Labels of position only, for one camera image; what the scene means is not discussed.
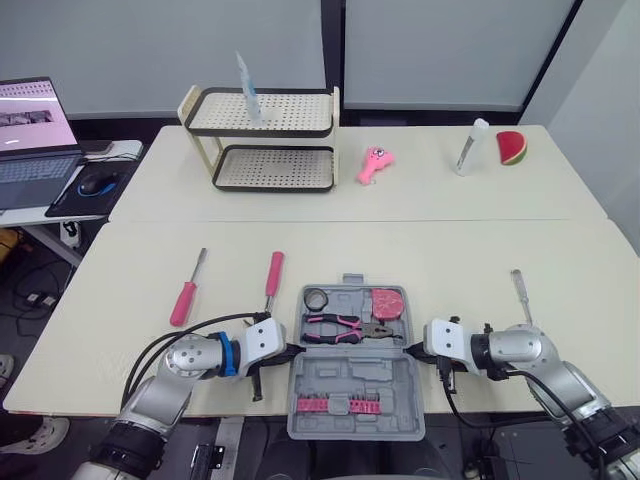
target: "blue ring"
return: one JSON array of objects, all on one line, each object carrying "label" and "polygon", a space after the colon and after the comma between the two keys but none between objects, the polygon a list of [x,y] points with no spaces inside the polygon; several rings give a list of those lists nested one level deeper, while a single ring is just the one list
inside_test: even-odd
[{"label": "blue ring", "polygon": [[238,374],[238,372],[233,367],[233,349],[231,348],[231,343],[227,338],[227,334],[224,332],[220,332],[219,338],[222,342],[222,349],[224,350],[224,376],[234,377]]}]

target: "dish rack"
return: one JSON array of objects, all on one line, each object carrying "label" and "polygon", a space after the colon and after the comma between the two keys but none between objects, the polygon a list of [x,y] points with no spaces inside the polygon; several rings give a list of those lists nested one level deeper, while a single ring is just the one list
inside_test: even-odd
[{"label": "dish rack", "polygon": [[240,88],[194,85],[178,108],[213,185],[251,192],[331,190],[338,183],[339,89],[258,88],[256,94],[260,125],[251,121]]}]

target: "watermelon slice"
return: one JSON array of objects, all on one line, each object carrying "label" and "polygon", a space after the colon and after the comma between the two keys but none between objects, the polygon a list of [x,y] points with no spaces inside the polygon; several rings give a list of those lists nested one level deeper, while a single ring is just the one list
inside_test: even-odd
[{"label": "watermelon slice", "polygon": [[527,154],[527,139],[520,132],[499,132],[496,135],[500,148],[500,163],[515,165]]}]

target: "table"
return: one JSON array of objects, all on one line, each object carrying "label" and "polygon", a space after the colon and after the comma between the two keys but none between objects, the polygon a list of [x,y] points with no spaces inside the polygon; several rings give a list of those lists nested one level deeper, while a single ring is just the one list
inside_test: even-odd
[{"label": "table", "polygon": [[[525,160],[499,164],[493,132],[518,129],[529,142]],[[476,174],[451,170],[468,127],[340,128],[340,184],[321,194],[222,192],[180,126],[164,127],[113,209],[110,221],[418,221],[605,219],[606,214],[547,131],[492,127]],[[268,139],[242,139],[268,143]],[[355,181],[368,146],[396,156],[376,184]]]},{"label": "table", "polygon": [[[271,252],[286,253],[274,318],[294,340],[308,283],[364,273],[405,287],[414,342],[423,325],[459,315],[480,331],[523,322],[510,270],[524,274],[535,323],[615,405],[640,400],[638,258],[617,227],[594,221],[111,223],[99,233],[4,401],[13,412],[116,415],[128,369],[169,327],[201,247],[210,256],[189,324],[264,305]],[[230,334],[240,321],[223,325]],[[286,414],[288,366],[263,369],[265,400],[249,379],[199,382],[191,416]],[[421,365],[426,412],[449,412],[435,369]],[[457,376],[463,411],[539,410],[520,379]]]},{"label": "table", "polygon": [[[142,152],[142,142],[138,140],[120,140],[113,142],[113,147],[106,154],[106,156],[115,156],[115,155],[140,155]],[[94,158],[102,158],[103,155],[87,155],[86,158],[89,160]],[[76,168],[76,171],[73,173],[67,185],[65,185],[65,189],[67,186],[73,182],[78,173],[82,170],[83,167]],[[22,227],[27,233],[31,236],[42,242],[47,248],[51,249],[54,253],[60,256],[62,259],[69,262],[71,265],[77,267],[82,260],[80,254],[78,254],[75,250],[69,248],[66,244],[60,241],[60,239],[52,234],[46,228],[43,228],[42,225],[47,223],[64,223],[64,222],[81,222],[84,220],[95,220],[97,218],[102,218],[104,215],[76,215],[76,216],[68,216],[68,217],[46,217],[44,214],[49,209],[49,205],[44,207],[31,207],[31,208],[18,208],[13,210],[5,210],[0,214],[0,228],[2,227]]]}]

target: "pink toy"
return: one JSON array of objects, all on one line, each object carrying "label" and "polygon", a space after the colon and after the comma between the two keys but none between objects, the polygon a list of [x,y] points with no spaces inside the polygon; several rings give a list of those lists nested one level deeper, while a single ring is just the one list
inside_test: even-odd
[{"label": "pink toy", "polygon": [[369,185],[373,174],[382,170],[394,161],[393,154],[380,147],[367,148],[367,156],[364,159],[364,168],[358,174],[358,180],[363,185]]},{"label": "pink toy", "polygon": [[374,288],[371,291],[373,299],[373,316],[379,321],[397,320],[404,312],[402,295],[395,290]]}]

